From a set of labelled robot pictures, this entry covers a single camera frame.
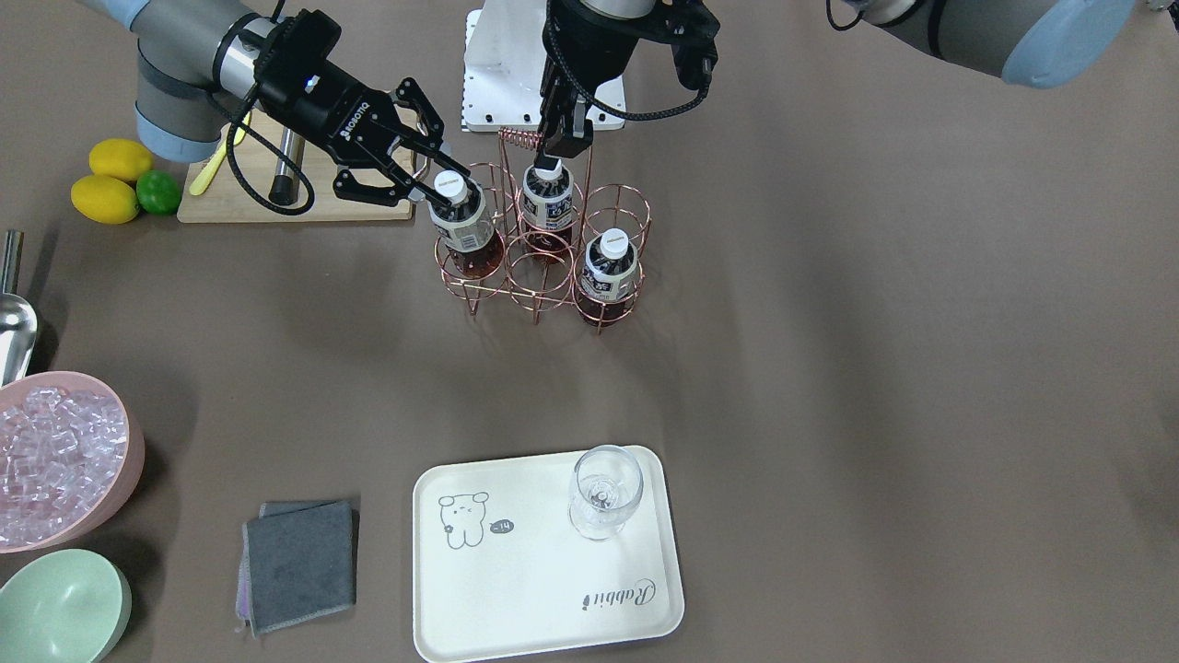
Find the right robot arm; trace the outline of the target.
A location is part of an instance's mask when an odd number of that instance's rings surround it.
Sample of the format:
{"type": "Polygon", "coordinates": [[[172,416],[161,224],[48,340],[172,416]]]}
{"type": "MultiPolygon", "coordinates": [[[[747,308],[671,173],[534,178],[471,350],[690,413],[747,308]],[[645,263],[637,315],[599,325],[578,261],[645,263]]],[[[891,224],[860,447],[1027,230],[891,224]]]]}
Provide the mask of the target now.
{"type": "Polygon", "coordinates": [[[92,1],[136,35],[136,130],[153,155],[193,163],[253,106],[332,157],[342,201],[394,206],[446,198],[395,159],[397,147],[463,172],[415,80],[365,87],[329,55],[341,27],[321,11],[263,17],[239,1],[92,1]]]}

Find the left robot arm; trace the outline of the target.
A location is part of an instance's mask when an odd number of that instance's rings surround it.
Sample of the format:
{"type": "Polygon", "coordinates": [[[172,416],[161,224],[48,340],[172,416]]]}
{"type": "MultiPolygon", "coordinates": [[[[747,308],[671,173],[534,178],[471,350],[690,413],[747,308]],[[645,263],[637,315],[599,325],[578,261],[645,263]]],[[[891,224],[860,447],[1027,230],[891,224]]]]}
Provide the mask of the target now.
{"type": "MultiPolygon", "coordinates": [[[[941,63],[1016,87],[1054,88],[1081,76],[1124,29],[1133,1],[850,1],[851,26],[884,29],[941,63]]],[[[703,1],[548,1],[544,5],[542,116],[536,162],[574,158],[592,145],[590,109],[628,122],[686,113],[710,92],[718,17],[703,1]],[[665,42],[683,88],[674,109],[615,109],[598,96],[641,41],[665,42]]]]}

